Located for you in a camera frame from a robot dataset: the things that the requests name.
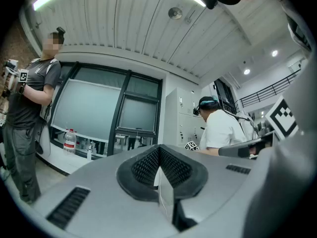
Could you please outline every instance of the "window frame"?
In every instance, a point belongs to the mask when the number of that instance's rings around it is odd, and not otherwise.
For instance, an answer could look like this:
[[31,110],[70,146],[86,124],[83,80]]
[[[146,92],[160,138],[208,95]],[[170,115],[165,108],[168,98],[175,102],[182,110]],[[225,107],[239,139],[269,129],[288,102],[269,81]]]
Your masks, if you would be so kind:
[[[49,126],[49,133],[50,133],[50,142],[59,148],[63,148],[63,144],[60,142],[57,142],[54,140],[54,132],[57,130],[56,128],[52,127],[52,122],[53,118],[56,112],[56,107],[59,103],[59,99],[61,97],[61,94],[67,85],[67,82],[69,79],[74,79],[79,72],[81,68],[91,68],[91,69],[99,69],[99,70],[105,70],[109,72],[115,72],[119,74],[124,74],[125,79],[123,82],[123,86],[121,88],[119,98],[115,107],[115,111],[113,114],[112,118],[112,123],[110,127],[110,132],[109,132],[109,140],[108,140],[108,148],[107,148],[107,153],[104,154],[102,157],[105,156],[111,156],[113,155],[114,151],[114,142],[115,142],[115,135],[116,134],[126,134],[126,135],[132,135],[132,136],[143,136],[143,137],[151,137],[153,138],[153,144],[157,144],[158,142],[158,135],[159,135],[159,118],[160,118],[160,108],[161,108],[161,95],[162,95],[162,79],[156,79],[147,75],[142,75],[140,73],[132,72],[131,70],[124,70],[120,68],[114,68],[114,67],[109,67],[109,66],[103,66],[103,65],[98,65],[98,64],[91,64],[91,63],[81,63],[81,62],[61,62],[61,66],[70,66],[72,65],[71,70],[68,72],[66,78],[64,81],[59,80],[59,83],[61,84],[61,87],[56,94],[53,106],[52,106],[52,112],[51,112],[51,118],[48,123]],[[127,91],[128,84],[130,82],[131,76],[140,78],[142,80],[147,80],[151,82],[158,83],[158,96],[157,98],[155,97],[150,97],[150,96],[145,96],[142,94],[134,93],[134,92],[129,92]],[[129,128],[123,128],[119,127],[119,120],[121,117],[121,112],[124,104],[124,100],[126,98],[135,98],[140,101],[145,101],[145,102],[152,102],[156,103],[156,115],[155,115],[155,123],[154,123],[154,130],[153,131],[146,131],[146,130],[136,130],[136,129],[129,129]],[[82,151],[76,150],[75,152],[76,155],[86,158],[87,154],[83,153]],[[92,160],[96,160],[99,158],[102,158],[101,156],[97,155],[92,155]]]

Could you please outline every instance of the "recessed light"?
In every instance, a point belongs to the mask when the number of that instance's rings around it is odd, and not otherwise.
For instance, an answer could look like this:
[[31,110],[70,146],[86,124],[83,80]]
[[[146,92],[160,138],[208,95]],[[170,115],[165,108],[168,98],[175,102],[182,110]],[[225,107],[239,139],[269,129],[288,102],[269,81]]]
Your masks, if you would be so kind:
[[276,57],[277,54],[278,54],[278,51],[277,51],[277,50],[274,50],[274,51],[272,52],[272,57]]

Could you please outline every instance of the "textured black pad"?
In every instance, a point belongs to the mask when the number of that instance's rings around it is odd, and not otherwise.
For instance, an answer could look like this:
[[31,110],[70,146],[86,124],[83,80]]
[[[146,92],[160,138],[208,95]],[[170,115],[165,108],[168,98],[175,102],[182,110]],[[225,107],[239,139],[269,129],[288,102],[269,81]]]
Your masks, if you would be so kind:
[[174,200],[196,196],[208,179],[208,171],[194,161],[165,145],[156,145],[128,159],[117,171],[117,181],[133,198],[159,201],[154,180],[159,167],[174,188]]

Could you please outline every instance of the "black metal railing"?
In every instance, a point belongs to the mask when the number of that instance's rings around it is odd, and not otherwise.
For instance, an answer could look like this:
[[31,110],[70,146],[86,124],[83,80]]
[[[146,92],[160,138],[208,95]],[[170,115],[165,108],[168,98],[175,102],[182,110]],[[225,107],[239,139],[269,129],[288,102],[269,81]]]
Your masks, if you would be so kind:
[[278,95],[286,90],[286,88],[292,83],[292,81],[295,79],[295,77],[298,75],[299,71],[290,74],[289,76],[283,78],[282,80],[254,93],[251,95],[248,95],[241,100],[242,106],[247,107],[249,105],[264,101],[270,97],[273,97],[275,95]]

